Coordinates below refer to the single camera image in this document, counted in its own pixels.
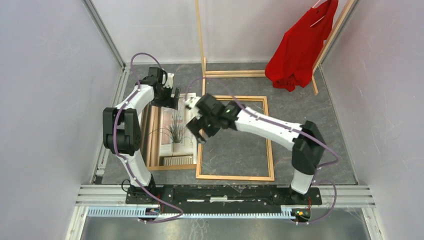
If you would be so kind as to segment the wooden picture frame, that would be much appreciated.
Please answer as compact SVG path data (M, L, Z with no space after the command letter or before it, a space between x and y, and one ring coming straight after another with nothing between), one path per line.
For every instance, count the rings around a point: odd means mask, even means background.
M263 105L263 113L269 116L268 99L266 96L248 96L248 95L236 95L238 100L242 102L261 102ZM266 156L267 156L267 169L268 176L236 176L236 175L206 175L202 174L202 157L203 145L197 145L197 164L195 170L195 178L200 180L230 180L230 181L261 181L261 182L274 182L275 171L274 171L274 160L272 153L271 140L266 139Z

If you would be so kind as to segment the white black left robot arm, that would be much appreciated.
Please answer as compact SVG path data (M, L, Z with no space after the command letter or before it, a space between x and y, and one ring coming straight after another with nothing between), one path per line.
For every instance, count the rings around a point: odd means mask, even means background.
M181 89L174 87L174 73L160 67L150 67L147 76L139 80L132 92L115 107L102 112L103 145L124 165L131 185L140 187L138 197L145 204L153 203L157 190L152 187L152 174L140 152L142 113L151 105L178 109Z

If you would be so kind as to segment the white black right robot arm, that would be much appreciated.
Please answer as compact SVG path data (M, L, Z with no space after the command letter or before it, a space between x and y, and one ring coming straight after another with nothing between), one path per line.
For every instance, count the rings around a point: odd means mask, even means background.
M309 120L303 124L278 120L236 99L224 104L210 94L186 99L184 107L192 114L186 127L199 144L204 145L219 130L232 129L260 136L291 151L294 174L288 191L289 199L295 204L302 204L309 198L309 189L326 146L315 123Z

